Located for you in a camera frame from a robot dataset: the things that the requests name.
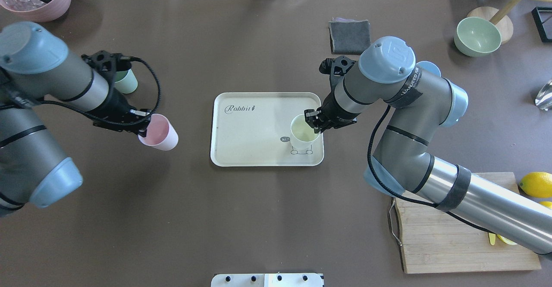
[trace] green bowl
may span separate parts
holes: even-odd
[[[479,57],[497,50],[502,42],[499,29],[494,24],[475,16],[458,23],[454,44],[461,53]]]

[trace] white cup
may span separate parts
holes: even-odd
[[[115,89],[122,94],[129,94],[134,92],[138,88],[138,80],[132,72],[132,69],[128,71],[117,72],[115,75]]]
[[[312,143],[320,137],[320,133],[316,134],[314,129],[305,121],[304,115],[293,118],[290,130],[289,142],[295,150],[309,149]]]
[[[151,116],[146,137],[138,135],[140,142],[159,150],[168,151],[178,144],[178,134],[167,117],[160,114]]]

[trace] pink cup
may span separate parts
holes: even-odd
[[[167,117],[160,114],[151,116],[146,134],[146,137],[138,135],[140,142],[146,146],[168,151],[178,144],[178,134]]]
[[[55,20],[67,12],[70,4],[71,0],[52,0],[40,8],[29,11],[16,11],[10,9],[4,0],[0,0],[0,6],[4,7],[13,14],[20,16],[21,18],[32,22],[48,22]]]

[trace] lemon slice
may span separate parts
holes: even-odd
[[[489,233],[489,243],[491,243],[491,245],[494,245],[495,242],[496,242],[496,234]]]
[[[539,204],[542,205],[542,206],[546,206],[547,208],[552,209],[552,202],[550,202],[550,201],[542,201],[542,202],[539,202]]]
[[[497,234],[496,236],[499,237],[500,240],[502,240],[502,242],[508,244],[508,245],[517,245],[516,242],[512,241],[512,240],[508,240],[507,238],[505,238],[504,236],[501,236],[500,234]]]

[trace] black cable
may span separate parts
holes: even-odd
[[[159,104],[161,102],[161,86],[160,86],[160,83],[159,83],[159,79],[157,78],[157,75],[155,75],[154,70],[152,69],[152,67],[150,67],[150,65],[148,63],[146,63],[146,61],[144,61],[143,59],[140,59],[139,57],[131,57],[130,61],[140,62],[140,63],[144,64],[146,66],[146,68],[149,69],[150,73],[153,75],[153,77],[155,79],[155,83],[157,84],[157,101],[155,102],[155,106],[149,114],[147,114],[146,116],[144,116],[140,120],[137,120],[135,122],[127,122],[127,123],[112,122],[112,121],[109,121],[109,120],[105,120],[104,118],[99,118],[97,116],[91,115],[87,112],[83,112],[82,110],[80,110],[80,109],[78,109],[74,106],[71,106],[69,104],[63,104],[63,103],[60,103],[60,102],[57,102],[57,101],[54,101],[54,100],[44,100],[44,101],[40,102],[40,104],[61,106],[61,107],[73,110],[74,112],[78,112],[79,114],[81,114],[81,115],[83,115],[83,116],[85,116],[85,117],[87,117],[91,120],[96,120],[96,121],[99,121],[99,122],[104,122],[104,123],[107,123],[107,124],[113,124],[113,125],[118,125],[118,126],[131,126],[131,125],[134,125],[134,124],[144,122],[149,117],[151,117],[156,112],[156,110],[159,108]],[[15,106],[13,106],[13,105],[0,106],[0,110],[7,109],[7,108],[14,108],[14,107]]]
[[[374,169],[374,165],[372,164],[372,159],[371,159],[371,152],[372,152],[372,146],[374,145],[374,138],[375,138],[375,135],[376,135],[376,132],[378,131],[379,127],[381,126],[381,123],[383,122],[383,120],[385,119],[385,117],[387,116],[387,114],[389,113],[389,110],[391,110],[391,106],[387,106],[387,108],[385,109],[385,112],[383,113],[383,115],[381,116],[381,118],[379,119],[378,123],[376,124],[376,126],[374,127],[374,130],[372,130],[372,134],[370,136],[370,142],[368,143],[368,150],[367,150],[367,160],[368,160],[368,167],[370,168],[370,171],[372,173],[372,175],[374,176],[375,180],[379,183],[379,185],[385,189],[385,191],[387,191],[388,193],[390,193],[391,195],[393,195],[394,197],[398,198],[398,199],[401,199],[401,200],[404,200],[404,201],[408,201],[408,202],[412,202],[412,203],[416,203],[416,204],[421,204],[421,205],[426,205],[426,206],[429,206],[431,208],[436,208],[438,206],[438,204],[435,204],[435,203],[430,203],[430,202],[425,202],[425,201],[420,201],[420,200],[414,200],[414,199],[410,199],[409,197],[403,197],[402,195],[394,192],[391,188],[389,188],[388,186],[386,186],[382,181],[381,179],[378,177],[375,169]],[[459,216],[457,216],[456,214],[453,214],[452,212],[445,212],[446,214],[448,214],[449,216],[451,216],[452,218],[455,218],[457,220],[459,220],[460,222],[463,222],[464,224],[467,224],[468,226],[471,226],[472,228],[476,228],[478,230],[481,230],[483,232],[488,232],[488,233],[493,233],[492,231],[489,231],[485,228],[482,228],[480,226],[477,226],[476,224],[473,224]]]
[[[5,106],[0,106],[0,110],[4,110],[4,109],[10,109],[10,108],[15,108],[16,106],[15,105],[5,105]]]

